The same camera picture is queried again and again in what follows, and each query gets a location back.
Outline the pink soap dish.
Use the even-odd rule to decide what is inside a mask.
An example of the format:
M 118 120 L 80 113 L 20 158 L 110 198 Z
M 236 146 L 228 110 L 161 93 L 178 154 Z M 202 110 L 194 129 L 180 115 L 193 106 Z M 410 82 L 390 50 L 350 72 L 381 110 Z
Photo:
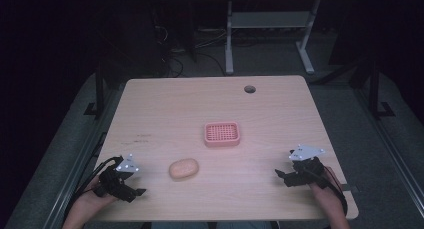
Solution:
M 207 147 L 231 147 L 240 143 L 236 122 L 212 122 L 204 126 L 204 143 Z

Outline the person's left hand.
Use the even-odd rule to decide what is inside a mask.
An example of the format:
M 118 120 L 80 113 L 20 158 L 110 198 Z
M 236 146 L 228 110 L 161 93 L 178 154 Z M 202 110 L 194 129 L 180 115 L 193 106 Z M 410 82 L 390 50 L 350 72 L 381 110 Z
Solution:
M 83 190 L 83 193 L 79 196 L 75 202 L 78 212 L 82 212 L 84 215 L 96 215 L 102 209 L 107 207 L 113 202 L 117 201 L 117 198 L 105 194 L 104 196 L 97 196 L 94 190 L 100 185 L 99 177 L 95 176 Z

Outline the black metal stand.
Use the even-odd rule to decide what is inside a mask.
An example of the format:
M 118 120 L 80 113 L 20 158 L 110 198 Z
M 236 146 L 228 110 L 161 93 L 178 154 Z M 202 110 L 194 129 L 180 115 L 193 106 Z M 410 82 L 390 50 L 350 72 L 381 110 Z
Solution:
M 372 116 L 377 120 L 381 117 L 394 117 L 395 113 L 390 105 L 379 100 L 380 70 L 373 57 L 360 57 L 349 80 L 349 85 L 354 89 L 361 89 L 365 84 L 368 84 L 367 108 Z
M 96 120 L 102 116 L 106 109 L 109 72 L 109 61 L 106 58 L 101 58 L 95 70 L 95 101 L 90 102 L 84 111 L 85 115 L 94 116 Z

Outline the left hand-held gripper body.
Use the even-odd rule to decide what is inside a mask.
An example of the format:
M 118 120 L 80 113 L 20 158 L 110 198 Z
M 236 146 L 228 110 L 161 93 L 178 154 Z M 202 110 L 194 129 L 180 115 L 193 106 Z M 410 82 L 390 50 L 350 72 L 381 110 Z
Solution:
M 99 177 L 100 185 L 94 190 L 97 196 L 110 194 L 120 199 L 123 193 L 132 193 L 135 189 L 125 184 L 125 180 L 139 171 L 133 161 L 133 155 L 127 157 L 117 156 L 102 162 L 95 174 Z

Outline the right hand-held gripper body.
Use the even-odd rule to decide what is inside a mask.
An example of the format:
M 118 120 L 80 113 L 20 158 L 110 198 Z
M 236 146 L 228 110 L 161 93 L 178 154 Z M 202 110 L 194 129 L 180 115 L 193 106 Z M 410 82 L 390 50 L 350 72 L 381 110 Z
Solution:
M 293 162 L 294 171 L 289 178 L 297 182 L 296 186 L 316 183 L 319 187 L 325 188 L 322 177 L 324 166 L 318 156 L 325 153 L 322 148 L 299 144 L 295 150 L 290 151 L 289 159 Z

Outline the white metal desk frame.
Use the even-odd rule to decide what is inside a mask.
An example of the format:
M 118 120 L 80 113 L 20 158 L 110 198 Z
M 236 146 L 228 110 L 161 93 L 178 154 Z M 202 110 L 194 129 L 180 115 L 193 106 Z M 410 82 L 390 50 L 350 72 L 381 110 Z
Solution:
M 225 73 L 234 73 L 232 32 L 234 29 L 281 29 L 303 28 L 303 38 L 296 42 L 296 48 L 303 67 L 307 74 L 314 74 L 315 70 L 307 52 L 312 28 L 314 26 L 320 0 L 315 0 L 309 11 L 284 12 L 234 12 L 232 2 L 227 4 L 226 45 L 225 45 Z

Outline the person's right hand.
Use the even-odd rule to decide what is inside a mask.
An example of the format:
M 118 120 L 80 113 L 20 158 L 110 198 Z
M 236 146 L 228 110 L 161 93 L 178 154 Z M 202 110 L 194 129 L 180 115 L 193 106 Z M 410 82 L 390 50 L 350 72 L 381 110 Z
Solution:
M 336 178 L 330 167 L 325 169 L 324 178 L 328 180 L 336 189 L 341 188 L 339 180 Z M 316 183 L 311 183 L 309 187 L 312 190 L 312 194 L 315 200 L 322 209 L 332 210 L 342 207 L 340 199 L 331 188 L 321 188 Z

